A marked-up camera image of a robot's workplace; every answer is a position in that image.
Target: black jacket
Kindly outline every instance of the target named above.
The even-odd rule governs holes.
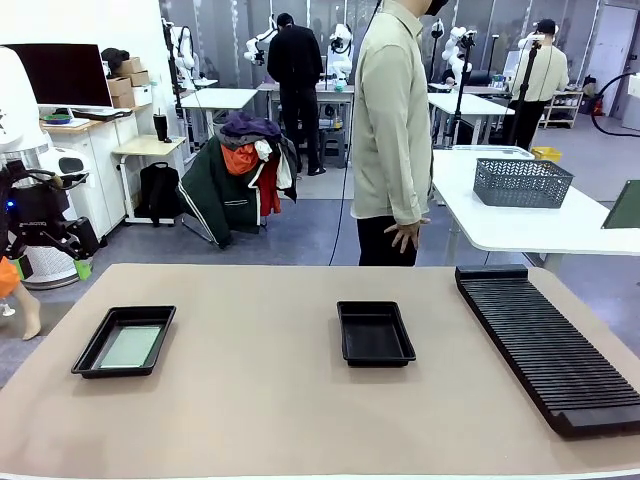
[[[313,31],[298,25],[285,27],[269,45],[267,70],[284,88],[314,87],[323,66]]]

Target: white cabinet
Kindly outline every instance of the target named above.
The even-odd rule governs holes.
[[[138,136],[135,114],[92,126],[82,132],[60,133],[57,129],[49,134],[55,146],[75,150],[88,158],[86,168],[90,171],[89,181],[71,190],[70,195],[78,216],[87,217],[96,236],[103,237],[125,216],[124,187],[116,168],[119,159],[111,152]],[[140,168],[133,165],[127,170],[135,191],[136,186],[139,189],[140,185]]]

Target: person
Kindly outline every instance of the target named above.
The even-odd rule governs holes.
[[[536,134],[538,123],[544,113],[544,107],[553,98],[556,90],[564,90],[569,84],[569,68],[567,56],[560,49],[553,46],[553,38],[556,34],[556,22],[551,19],[542,20],[536,27],[536,34],[544,35],[542,47],[533,63],[529,90],[524,99],[520,118],[516,124],[515,144],[525,150],[529,150],[531,142]],[[520,90],[524,80],[529,52],[522,53],[516,77],[513,81],[513,101],[509,108],[518,107]],[[504,122],[504,140],[508,141],[514,125],[514,117],[508,116]]]
[[[352,216],[361,266],[414,266],[427,223],[432,146],[420,42],[424,15],[447,0],[386,0],[356,69]]]
[[[323,71],[320,47],[313,31],[300,27],[288,13],[277,19],[278,34],[269,46],[267,71],[280,83],[280,103],[287,137],[298,155],[298,173],[302,171],[298,119],[307,138],[308,174],[326,172],[318,159],[319,110],[316,84]]]

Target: white machine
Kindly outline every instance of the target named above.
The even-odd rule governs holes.
[[[447,44],[445,46],[444,52],[442,52],[442,59],[445,62],[449,62],[451,65],[451,70],[453,70],[453,75],[456,78],[456,84],[462,85],[462,70],[464,69],[464,60],[458,58],[460,54],[460,48],[458,47],[458,43],[465,36],[473,36],[476,32],[473,30],[467,30],[464,27],[454,27],[451,29],[451,33],[449,35],[449,40],[447,40]],[[471,62],[467,64],[466,72],[469,73],[473,70],[473,65]]]
[[[56,173],[86,172],[85,166],[89,164],[86,157],[72,150],[52,147],[49,136],[40,129],[38,104],[18,55],[0,46],[0,65],[3,72],[0,91],[11,92],[11,95],[0,96],[0,162],[4,165],[20,160],[27,169],[48,169]],[[26,186],[30,182],[25,179],[19,185]],[[77,218],[72,205],[63,213],[67,220]],[[26,253],[34,271],[29,284],[60,286],[77,280],[72,258],[61,251],[28,247]]]
[[[194,80],[200,78],[200,58],[193,51],[193,39],[189,27],[177,27],[164,18],[162,22],[171,27],[171,41],[173,43],[173,57],[178,70],[178,81],[187,90],[196,90]]]
[[[271,14],[269,16],[269,28],[265,30],[264,33],[256,35],[247,42],[247,51],[244,53],[244,58],[254,65],[264,65],[264,50],[258,48],[258,45],[261,43],[268,45],[277,34],[278,26],[273,18],[273,14]]]
[[[353,34],[347,25],[339,23],[330,37],[327,51],[327,75],[334,78],[336,89],[347,86],[353,70]]]

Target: table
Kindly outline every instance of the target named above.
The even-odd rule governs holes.
[[[434,185],[453,217],[449,265],[460,230],[480,250],[533,252],[553,272],[567,254],[640,255],[640,229],[603,230],[609,209],[573,187],[560,209],[489,207],[473,193],[477,158],[487,152],[436,150],[434,155]],[[513,156],[492,153],[491,158]]]
[[[213,136],[213,122],[223,112],[242,110],[257,90],[245,88],[204,88],[192,93],[181,101],[182,108],[204,110],[207,116],[207,134]]]
[[[447,118],[456,113],[458,95],[452,95],[451,93],[432,93],[429,95],[429,103],[434,106],[431,123],[436,128],[436,142],[440,143],[444,141],[444,137],[442,140],[439,140],[439,137],[440,133],[444,136]],[[438,115],[438,111],[443,112],[444,115]],[[471,142],[474,145],[477,145],[480,141],[480,132],[484,122],[487,122],[488,126],[490,126],[493,117],[501,118],[507,115],[515,115],[516,113],[510,108],[505,108],[502,105],[498,105],[497,103],[490,102],[489,100],[485,100],[484,98],[480,98],[470,93],[462,94],[460,111],[462,113],[462,118],[474,126],[473,140]],[[485,129],[483,143],[488,142],[490,131],[490,128]]]
[[[153,223],[150,218],[140,218],[135,216],[133,209],[133,201],[131,199],[131,191],[129,189],[129,182],[127,181],[126,162],[127,158],[131,155],[138,155],[144,157],[166,157],[171,155],[184,141],[185,137],[172,137],[172,143],[164,143],[158,140],[158,137],[154,135],[141,135],[133,138],[129,142],[117,147],[113,150],[114,155],[122,155],[120,157],[120,175],[122,176],[122,184],[124,186],[124,206],[127,211],[127,216],[124,221],[127,223]],[[175,161],[175,167],[180,177],[184,175],[184,163],[181,161]],[[174,220],[172,218],[161,218],[160,223],[163,225],[173,225]]]
[[[640,360],[607,326],[549,272],[530,277],[640,389]],[[354,299],[398,302],[418,360],[348,368],[336,302]],[[108,308],[149,304],[177,307],[151,376],[70,374]],[[556,480],[640,467],[640,435],[551,430],[452,268],[112,266],[0,391],[0,425],[0,472],[48,477]]]
[[[273,104],[280,103],[280,84],[278,83],[262,83],[258,87],[258,91],[267,92],[267,105],[269,120],[274,121]],[[353,85],[347,85],[342,92],[336,92],[334,86],[329,83],[325,85],[320,82],[316,85],[316,94],[318,96],[318,104],[344,105],[345,106],[345,135],[351,138],[351,118],[353,115],[353,104],[355,101],[356,89]]]

